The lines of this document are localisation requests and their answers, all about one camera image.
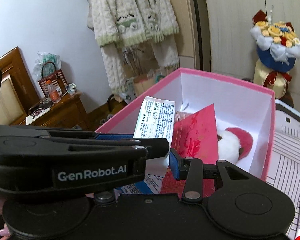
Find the plastic bottle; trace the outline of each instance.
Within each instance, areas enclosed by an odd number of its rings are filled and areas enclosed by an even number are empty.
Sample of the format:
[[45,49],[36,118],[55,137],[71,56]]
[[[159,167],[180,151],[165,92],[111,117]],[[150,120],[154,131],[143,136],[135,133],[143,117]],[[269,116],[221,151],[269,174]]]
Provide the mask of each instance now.
[[46,84],[47,84],[48,92],[49,92],[52,102],[53,103],[60,102],[61,99],[60,99],[60,96],[58,94],[58,91],[57,91],[55,85],[51,83],[51,80],[47,80]]

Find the white plush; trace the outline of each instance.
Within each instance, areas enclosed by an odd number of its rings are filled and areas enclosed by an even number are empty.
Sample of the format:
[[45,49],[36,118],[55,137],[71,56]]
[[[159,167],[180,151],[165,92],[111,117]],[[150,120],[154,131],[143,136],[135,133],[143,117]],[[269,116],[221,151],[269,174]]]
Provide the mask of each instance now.
[[236,164],[239,159],[239,149],[241,147],[238,137],[229,131],[219,131],[218,135],[222,137],[218,141],[219,159]]

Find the white wall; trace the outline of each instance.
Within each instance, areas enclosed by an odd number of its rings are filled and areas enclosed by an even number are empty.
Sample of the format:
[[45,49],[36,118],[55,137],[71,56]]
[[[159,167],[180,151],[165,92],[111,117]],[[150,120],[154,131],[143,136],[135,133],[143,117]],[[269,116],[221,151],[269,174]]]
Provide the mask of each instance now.
[[0,56],[18,46],[31,76],[38,51],[60,55],[67,81],[84,93],[81,100],[90,112],[111,90],[87,15],[87,0],[0,0]]

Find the fingernail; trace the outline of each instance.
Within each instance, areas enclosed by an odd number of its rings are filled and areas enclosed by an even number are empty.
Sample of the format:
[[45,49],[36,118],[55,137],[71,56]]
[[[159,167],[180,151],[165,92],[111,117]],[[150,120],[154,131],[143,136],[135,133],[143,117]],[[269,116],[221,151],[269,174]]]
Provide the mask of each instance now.
[[0,236],[9,236],[9,229],[8,228],[4,228],[0,230]]

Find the red greeting card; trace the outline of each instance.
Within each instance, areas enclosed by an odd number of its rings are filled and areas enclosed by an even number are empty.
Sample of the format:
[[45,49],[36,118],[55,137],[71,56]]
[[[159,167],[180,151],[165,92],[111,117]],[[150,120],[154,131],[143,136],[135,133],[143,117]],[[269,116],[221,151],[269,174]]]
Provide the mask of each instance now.
[[[218,136],[213,104],[176,122],[171,147],[185,157],[201,159],[215,164],[218,160]],[[181,196],[185,181],[175,181],[170,171],[163,179],[161,193],[178,193]],[[214,192],[213,180],[204,180],[204,196]]]

